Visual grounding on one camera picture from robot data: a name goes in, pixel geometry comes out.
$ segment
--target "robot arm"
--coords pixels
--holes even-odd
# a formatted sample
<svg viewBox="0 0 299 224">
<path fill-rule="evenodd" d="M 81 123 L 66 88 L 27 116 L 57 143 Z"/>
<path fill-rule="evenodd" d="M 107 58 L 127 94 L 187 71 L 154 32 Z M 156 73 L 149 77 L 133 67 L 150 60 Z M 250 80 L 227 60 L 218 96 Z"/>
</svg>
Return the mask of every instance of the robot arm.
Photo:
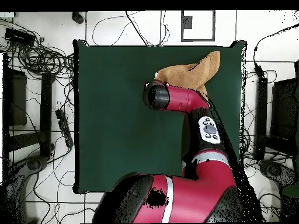
<svg viewBox="0 0 299 224">
<path fill-rule="evenodd" d="M 240 222 L 242 206 L 209 103 L 194 90 L 157 80 L 144 85 L 144 102 L 186 114 L 189 148 L 183 154 L 183 176 L 123 179 L 103 197 L 93 223 Z"/>
</svg>

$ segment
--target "floor tile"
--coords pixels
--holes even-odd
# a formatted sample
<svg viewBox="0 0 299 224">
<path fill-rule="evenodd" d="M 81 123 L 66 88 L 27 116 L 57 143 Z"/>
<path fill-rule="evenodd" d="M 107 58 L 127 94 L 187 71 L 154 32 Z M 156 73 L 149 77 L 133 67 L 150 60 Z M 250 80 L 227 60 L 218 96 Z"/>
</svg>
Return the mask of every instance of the floor tile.
<svg viewBox="0 0 299 224">
<path fill-rule="evenodd" d="M 103 192 L 89 192 L 86 195 L 86 202 L 100 203 L 104 193 Z"/>
<path fill-rule="evenodd" d="M 246 59 L 253 60 L 253 49 L 258 41 L 283 28 L 299 22 L 293 10 L 238 10 L 237 40 L 248 43 Z M 264 39 L 258 45 L 255 60 L 299 60 L 299 27 Z"/>
<path fill-rule="evenodd" d="M 86 208 L 95 210 L 96 207 L 98 207 L 97 204 L 86 204 Z M 85 223 L 92 223 L 92 218 L 95 213 L 90 209 L 86 210 L 85 212 Z"/>
</svg>

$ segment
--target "white floor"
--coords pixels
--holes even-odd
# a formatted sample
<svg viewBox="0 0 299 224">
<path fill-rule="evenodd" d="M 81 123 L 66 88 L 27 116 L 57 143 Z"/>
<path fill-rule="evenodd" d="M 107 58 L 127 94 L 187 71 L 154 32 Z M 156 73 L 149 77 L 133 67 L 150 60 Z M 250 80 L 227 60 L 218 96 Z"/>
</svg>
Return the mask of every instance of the white floor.
<svg viewBox="0 0 299 224">
<path fill-rule="evenodd" d="M 82 12 L 84 17 L 83 24 L 77 24 L 71 19 L 71 12 L 37 12 L 37 13 L 18 13 L 14 18 L 14 22 L 29 30 L 37 32 L 40 36 L 44 37 L 44 46 L 57 47 L 63 50 L 67 55 L 73 53 L 72 41 L 73 39 L 86 40 L 89 45 L 111 45 L 121 35 L 126 24 L 129 23 L 125 17 L 125 12 Z M 197 23 L 193 24 L 193 29 L 205 30 L 202 27 L 203 20 L 201 16 L 204 16 L 200 11 L 193 11 L 188 13 L 194 15 L 193 20 Z M 118 18 L 111 18 L 114 16 L 124 16 Z M 162 20 L 169 29 L 168 40 L 164 43 L 165 46 L 177 45 L 177 46 L 230 46 L 234 40 L 245 40 L 248 43 L 246 51 L 246 70 L 248 72 L 254 72 L 253 70 L 253 49 L 256 43 L 262 38 L 269 34 L 275 33 L 280 29 L 288 26 L 292 26 L 299 22 L 299 13 L 290 10 L 217 10 L 216 21 L 215 21 L 215 41 L 205 42 L 194 42 L 194 43 L 182 43 L 180 41 L 180 22 L 181 22 L 181 11 L 162 11 Z M 138 23 L 138 27 L 142 35 L 150 41 L 152 44 L 158 44 L 160 39 L 160 17 L 161 12 L 145 11 L 138 12 L 131 16 L 132 20 Z M 206 25 L 210 25 L 211 20 L 208 19 Z M 5 27 L 0 26 L 0 44 L 5 44 L 4 40 Z M 197 39 L 204 39 L 200 37 L 200 33 L 193 33 L 191 36 L 196 36 Z M 162 25 L 162 38 L 165 35 L 165 29 Z M 143 45 L 142 40 L 135 32 L 131 24 L 129 24 L 123 35 L 119 38 L 115 45 Z M 269 37 L 263 40 L 258 47 L 256 52 L 256 60 L 263 61 L 259 62 L 263 70 L 275 70 L 277 72 L 277 81 L 282 79 L 289 79 L 295 76 L 294 73 L 294 61 L 299 60 L 299 30 L 289 30 L 274 37 Z M 269 81 L 275 78 L 273 72 L 269 72 Z M 253 76 L 247 80 L 246 83 L 246 103 L 250 110 L 255 108 L 255 89 L 256 89 L 257 77 Z M 68 83 L 67 79 L 61 80 L 61 83 Z M 40 96 L 34 94 L 34 92 L 40 91 L 40 81 L 28 80 L 27 87 L 27 99 L 35 97 L 40 101 Z M 269 101 L 271 101 L 271 87 L 272 83 L 269 84 Z M 59 106 L 58 101 L 64 102 L 65 96 L 63 87 L 57 83 L 53 83 L 53 107 Z M 34 100 L 27 102 L 27 112 L 32 118 L 35 126 L 39 129 L 39 106 Z M 68 109 L 69 122 L 73 122 L 74 115 L 71 109 Z M 53 113 L 53 127 L 54 131 L 59 131 L 58 124 L 55 121 L 56 117 Z M 248 128 L 251 124 L 253 117 L 248 114 L 245 117 L 245 126 Z M 71 131 L 74 130 L 74 124 L 70 124 Z M 32 130 L 30 123 L 27 126 L 22 127 L 22 130 Z M 253 124 L 249 129 L 250 134 L 253 134 Z M 53 132 L 53 142 L 61 136 L 60 132 Z M 33 145 L 28 148 L 17 150 L 14 155 L 11 153 L 11 160 L 15 162 L 25 158 L 31 151 L 38 148 L 38 145 Z M 67 151 L 67 147 L 63 138 L 60 138 L 56 144 L 56 154 L 58 157 L 63 155 Z M 58 179 L 61 179 L 63 174 L 67 171 L 74 170 L 74 153 L 73 149 L 62 161 L 61 159 L 49 165 L 44 171 L 40 173 L 39 183 L 43 181 L 53 171 L 53 166 L 56 167 L 59 163 L 59 167 L 55 170 Z M 265 179 L 259 171 L 255 171 L 254 168 L 246 170 L 248 177 L 252 176 L 249 181 L 255 188 L 256 195 L 260 196 L 264 193 L 277 193 L 277 187 L 274 183 Z M 33 184 L 36 181 L 36 176 L 33 176 L 29 185 L 27 186 L 27 194 L 33 189 Z M 62 183 L 66 185 L 72 185 L 74 183 L 74 172 L 67 173 Z M 54 174 L 51 174 L 44 182 L 42 182 L 36 189 L 39 196 L 43 197 L 46 201 L 51 202 L 50 213 L 45 218 L 44 222 L 48 222 L 54 216 L 54 208 L 57 202 L 60 203 L 59 209 L 59 220 L 66 214 L 76 213 L 83 211 L 84 208 L 95 209 L 100 201 L 102 193 L 88 193 L 84 195 L 76 195 L 72 192 L 71 186 L 60 185 L 59 192 L 57 193 L 59 182 L 55 178 Z M 29 216 L 37 216 L 40 220 L 48 211 L 48 205 L 40 201 L 32 192 L 26 198 L 27 200 L 27 212 Z M 262 202 L 269 207 L 274 205 L 279 207 L 278 200 L 275 200 L 272 196 L 267 196 L 262 199 Z M 66 216 L 62 223 L 91 223 L 93 212 L 86 210 L 76 215 Z M 276 221 L 277 218 L 272 213 L 265 214 L 268 221 Z M 49 223 L 57 223 L 54 218 Z"/>
</svg>

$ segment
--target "dark green board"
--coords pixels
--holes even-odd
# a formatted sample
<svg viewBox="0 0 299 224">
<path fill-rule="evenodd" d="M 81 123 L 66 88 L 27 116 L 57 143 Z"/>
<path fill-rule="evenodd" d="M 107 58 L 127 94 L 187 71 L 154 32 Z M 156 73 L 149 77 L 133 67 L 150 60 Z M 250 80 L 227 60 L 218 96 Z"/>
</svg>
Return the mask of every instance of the dark green board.
<svg viewBox="0 0 299 224">
<path fill-rule="evenodd" d="M 206 83 L 208 96 L 239 157 L 243 46 L 88 47 L 78 41 L 78 192 L 111 191 L 130 172 L 182 174 L 183 114 L 149 109 L 142 87 L 160 69 L 197 63 L 212 51 L 220 51 L 221 62 Z"/>
</svg>

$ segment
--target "cable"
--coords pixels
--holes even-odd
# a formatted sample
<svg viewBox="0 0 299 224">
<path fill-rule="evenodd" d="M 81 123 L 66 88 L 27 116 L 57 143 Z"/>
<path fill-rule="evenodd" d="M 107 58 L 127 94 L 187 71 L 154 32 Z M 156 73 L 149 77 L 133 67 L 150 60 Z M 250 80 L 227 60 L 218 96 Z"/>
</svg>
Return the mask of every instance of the cable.
<svg viewBox="0 0 299 224">
<path fill-rule="evenodd" d="M 73 186 L 73 184 L 72 184 L 72 185 L 66 185 L 66 184 L 62 183 L 61 180 L 59 180 L 59 179 L 57 178 L 56 173 L 55 173 L 55 169 L 54 169 L 54 160 L 53 160 L 52 162 L 53 162 L 53 172 L 54 172 L 55 178 L 57 179 L 57 181 L 59 182 L 59 184 L 62 184 L 62 185 L 64 185 L 64 186 Z"/>
<path fill-rule="evenodd" d="M 249 108 L 249 106 L 247 104 L 246 104 L 246 106 L 247 106 L 247 108 L 249 110 L 248 114 L 252 114 L 252 112 L 255 109 L 254 110 L 250 110 L 250 108 Z M 243 128 L 243 140 L 241 142 L 242 145 L 241 145 L 241 151 L 240 151 L 240 153 L 244 154 L 244 156 L 243 156 L 244 159 L 248 159 L 249 160 L 247 163 L 244 164 L 244 169 L 247 169 L 249 167 L 253 167 L 255 169 L 254 174 L 251 175 L 251 176 L 248 176 L 248 178 L 252 178 L 256 174 L 257 170 L 259 170 L 259 169 L 256 167 L 256 165 L 258 165 L 258 161 L 254 161 L 254 159 L 253 159 L 253 153 L 251 153 L 249 151 L 249 148 L 259 149 L 259 147 L 258 146 L 254 146 L 255 144 L 254 144 L 254 141 L 251 140 L 251 137 L 255 137 L 255 135 L 249 134 L 248 129 L 249 129 L 249 127 L 246 129 L 245 126 Z M 278 152 L 266 151 L 265 154 L 271 154 L 271 155 L 273 155 L 269 160 L 272 160 L 274 162 L 279 162 L 279 161 L 283 160 L 283 162 L 281 164 L 285 163 L 287 159 L 291 158 L 289 155 L 285 155 L 283 153 L 280 153 L 279 151 Z M 267 195 L 271 195 L 273 197 L 276 197 L 278 200 L 281 201 L 280 197 L 278 197 L 277 195 L 275 195 L 273 193 L 270 193 L 270 192 L 269 193 L 265 193 L 265 194 L 263 194 L 263 195 L 261 195 L 259 197 L 261 211 L 264 214 L 268 214 L 270 212 L 273 215 L 276 215 L 278 217 L 278 219 L 281 219 L 281 213 L 280 213 L 280 210 L 279 210 L 278 207 L 275 207 L 273 205 L 271 205 L 269 207 L 266 207 L 264 205 L 264 203 L 262 203 L 262 198 L 265 197 L 265 196 L 267 196 Z M 283 200 L 284 201 L 281 201 L 281 204 L 284 205 L 284 208 L 285 208 L 284 211 L 292 211 L 292 210 L 296 211 L 296 209 L 294 209 L 294 207 L 295 207 L 294 203 L 290 199 L 284 197 Z"/>
<path fill-rule="evenodd" d="M 126 16 L 129 19 L 129 21 L 132 23 L 134 29 L 136 30 L 137 34 L 139 35 L 140 39 L 143 41 L 143 43 L 147 46 L 148 44 L 145 42 L 145 40 L 143 39 L 143 37 L 140 35 L 140 33 L 138 32 L 138 30 L 136 29 L 134 23 L 132 22 L 131 18 L 128 15 L 128 12 L 126 11 Z"/>
<path fill-rule="evenodd" d="M 59 202 L 59 200 L 58 200 L 58 192 L 59 192 L 59 186 L 60 186 L 60 184 L 62 184 L 62 182 L 61 182 L 61 180 L 63 179 L 63 177 L 67 174 L 67 173 L 70 173 L 70 172 L 74 172 L 75 173 L 75 171 L 66 171 L 63 175 L 62 175 L 62 177 L 61 177 L 61 179 L 58 181 L 59 182 L 59 184 L 58 184 L 58 188 L 57 188 L 57 202 Z M 59 224 L 61 224 L 61 222 L 59 222 L 59 217 L 58 217 L 58 211 L 59 211 L 59 208 L 58 208 L 58 210 L 57 210 L 57 213 L 55 213 L 55 215 L 57 215 L 57 217 L 55 217 L 56 218 L 56 220 L 57 220 L 57 223 L 59 223 Z"/>
<path fill-rule="evenodd" d="M 35 150 L 31 151 L 27 157 L 29 157 L 34 151 L 38 150 L 40 147 L 36 148 Z"/>
<path fill-rule="evenodd" d="M 266 38 L 268 38 L 268 37 L 274 36 L 274 35 L 276 35 L 276 34 L 279 34 L 279 33 L 282 33 L 282 32 L 288 31 L 288 30 L 290 30 L 290 29 L 297 28 L 297 27 L 299 27 L 299 23 L 295 24 L 294 26 L 290 26 L 290 27 L 286 27 L 286 28 L 284 28 L 284 29 L 281 29 L 281 30 L 277 31 L 276 33 L 270 34 L 270 35 L 268 35 L 268 36 L 266 36 L 266 37 L 264 37 L 264 38 L 262 38 L 262 39 L 259 40 L 259 42 L 256 44 L 256 46 L 255 46 L 255 48 L 254 48 L 254 52 L 253 52 L 253 62 L 254 62 L 254 64 L 255 64 L 255 70 L 256 70 L 256 72 L 258 73 L 258 76 L 259 76 L 259 77 L 264 77 L 264 73 L 263 73 L 263 69 L 262 69 L 262 67 L 261 67 L 261 66 L 258 66 L 258 64 L 257 64 L 256 61 L 255 61 L 255 52 L 258 50 L 258 45 L 259 45 L 259 43 L 260 43 L 262 40 L 264 40 L 264 39 L 266 39 Z"/>
<path fill-rule="evenodd" d="M 268 72 L 269 71 L 273 71 L 274 73 L 275 73 L 275 79 L 273 80 L 273 81 L 271 81 L 271 82 L 268 82 L 268 84 L 269 83 L 273 83 L 273 82 L 275 82 L 276 81 L 276 79 L 277 79 L 277 72 L 274 70 L 274 69 L 267 69 L 266 71 L 264 71 L 265 73 L 266 73 L 266 75 L 267 75 L 267 77 L 268 77 Z M 245 72 L 245 77 L 246 77 L 246 79 L 248 79 L 248 78 L 251 78 L 251 77 L 253 77 L 253 76 L 255 76 L 257 73 L 256 72 Z"/>
<path fill-rule="evenodd" d="M 140 11 L 136 11 L 136 12 L 134 12 L 134 13 L 131 13 L 131 14 L 129 14 L 129 16 L 131 16 L 131 15 L 135 15 L 135 14 L 138 13 L 138 12 L 140 12 Z M 112 16 L 112 17 L 105 18 L 105 19 L 100 20 L 99 22 L 97 22 L 97 24 L 95 25 L 95 27 L 93 28 L 93 31 L 92 31 L 92 41 L 93 41 L 97 46 L 99 46 L 99 44 L 97 44 L 97 43 L 95 42 L 95 40 L 93 39 L 93 35 L 95 34 L 95 29 L 96 29 L 96 27 L 97 27 L 97 25 L 98 25 L 99 23 L 103 22 L 104 20 L 109 20 L 109 19 L 114 19 L 114 18 L 121 18 L 121 17 L 126 17 L 126 16 L 127 16 L 127 15 L 124 15 L 124 16 Z"/>
<path fill-rule="evenodd" d="M 82 210 L 82 211 L 79 211 L 79 212 L 77 212 L 77 213 L 69 213 L 69 214 L 66 214 L 66 215 L 64 215 L 64 217 L 62 217 L 62 219 L 60 220 L 60 224 L 61 224 L 61 222 L 63 221 L 63 219 L 65 218 L 65 217 L 67 217 L 67 216 L 71 216 L 71 215 L 77 215 L 77 214 L 80 214 L 80 213 L 82 213 L 82 212 L 84 212 L 84 211 L 87 211 L 87 210 L 90 210 L 90 211 L 93 211 L 93 212 L 95 212 L 95 210 L 94 209 L 92 209 L 92 208 L 85 208 L 84 210 Z"/>
<path fill-rule="evenodd" d="M 64 159 L 64 157 L 67 155 L 67 154 L 69 154 L 70 153 L 70 151 L 71 151 L 71 149 L 69 149 L 64 155 L 62 155 L 62 156 L 60 156 L 60 157 L 58 157 L 58 158 L 56 158 L 56 159 L 54 159 L 54 160 L 58 160 L 58 159 L 60 159 L 60 158 L 62 158 L 61 159 L 61 161 L 59 162 L 59 164 L 56 166 L 56 168 L 55 168 L 55 170 L 57 169 L 57 167 L 61 164 L 61 162 L 63 161 L 63 159 Z M 47 178 L 49 178 L 49 176 L 51 175 L 51 174 L 53 174 L 53 171 L 41 182 L 41 183 L 39 183 L 38 184 L 38 186 L 40 186 Z M 29 196 L 29 194 L 31 194 L 33 192 L 33 190 L 31 191 L 31 192 L 29 192 L 26 196 L 25 196 L 25 199 Z"/>
<path fill-rule="evenodd" d="M 39 200 L 42 200 L 43 202 L 45 202 L 45 203 L 49 206 L 48 212 L 45 214 L 43 220 L 41 220 L 41 222 L 40 222 L 40 224 L 43 224 L 45 218 L 47 217 L 47 215 L 48 215 L 49 212 L 50 212 L 51 205 L 50 205 L 46 200 L 44 200 L 43 198 L 41 198 L 40 196 L 37 195 L 35 189 L 36 189 L 36 184 L 37 184 L 38 180 L 39 180 L 39 173 L 37 173 L 37 178 L 36 178 L 35 184 L 34 184 L 34 186 L 33 186 L 34 194 L 35 194 L 35 196 L 36 196 Z"/>
<path fill-rule="evenodd" d="M 134 13 L 131 13 L 131 14 L 127 14 L 127 12 L 126 12 L 126 15 L 124 15 L 124 16 L 113 16 L 113 17 L 109 17 L 109 18 L 105 18 L 105 19 L 103 19 L 103 20 L 100 20 L 99 22 L 97 22 L 97 24 L 96 24 L 95 27 L 93 28 L 93 32 L 92 32 L 92 40 L 93 40 L 93 42 L 94 42 L 97 46 L 99 46 L 99 44 L 97 44 L 97 43 L 95 42 L 94 38 L 93 38 L 93 35 L 94 35 L 94 33 L 95 33 L 95 29 L 96 29 L 96 27 L 97 27 L 97 25 L 98 25 L 99 23 L 101 23 L 101 22 L 104 21 L 104 20 L 109 20 L 109 19 L 112 19 L 112 18 L 121 18 L 121 17 L 127 17 L 127 18 L 129 19 L 130 22 L 129 22 L 128 24 L 125 25 L 123 31 L 121 32 L 121 34 L 119 35 L 119 37 L 117 38 L 117 40 L 116 40 L 113 44 L 111 44 L 111 46 L 115 45 L 115 44 L 119 41 L 120 37 L 121 37 L 121 36 L 123 35 L 123 33 L 124 33 L 124 30 L 125 30 L 126 27 L 127 27 L 128 25 L 130 25 L 130 24 L 132 24 L 132 25 L 134 26 L 135 31 L 136 31 L 137 34 L 140 36 L 140 38 L 142 39 L 142 41 L 144 42 L 144 44 L 145 44 L 146 46 L 162 46 L 165 42 L 167 42 L 167 41 L 168 41 L 168 38 L 169 38 L 169 36 L 170 36 L 170 32 L 169 32 L 169 29 L 167 28 L 167 24 L 164 23 L 165 15 L 166 15 L 166 11 L 164 12 L 164 17 L 163 17 L 163 21 L 162 21 L 162 23 L 161 23 L 161 21 L 160 21 L 160 24 L 163 24 L 163 26 L 164 26 L 164 28 L 165 28 L 165 35 L 164 35 L 164 38 L 162 39 L 162 41 L 160 41 L 159 44 L 157 44 L 157 45 L 153 45 L 151 42 L 149 42 L 149 41 L 148 41 L 148 40 L 141 34 L 141 32 L 140 32 L 140 28 L 139 28 L 137 22 L 136 22 L 135 20 L 131 20 L 130 16 L 132 16 L 133 19 L 134 19 L 134 16 L 133 16 L 133 15 L 136 14 L 136 13 L 138 13 L 138 12 L 140 12 L 140 11 L 137 11 L 137 12 L 134 12 Z"/>
<path fill-rule="evenodd" d="M 24 33 L 30 33 L 35 37 L 34 45 L 32 47 L 21 44 L 15 44 L 13 42 L 8 43 L 9 49 L 12 49 L 12 46 L 15 46 L 16 48 L 15 51 L 13 51 L 12 57 L 14 57 L 14 53 L 17 53 L 18 60 L 21 64 L 19 68 L 27 69 L 28 72 L 32 72 L 36 75 L 42 75 L 42 73 L 50 72 L 58 78 L 65 78 L 60 76 L 65 75 L 67 73 L 72 74 L 74 70 L 73 54 L 66 56 L 66 54 L 59 48 L 45 47 L 41 44 L 41 37 L 38 33 L 34 31 L 29 31 L 28 29 L 25 29 L 24 27 L 14 22 L 9 22 L 3 19 L 0 20 L 7 23 L 11 23 L 13 25 L 17 25 L 21 28 L 21 30 L 19 31 L 22 31 Z"/>
</svg>

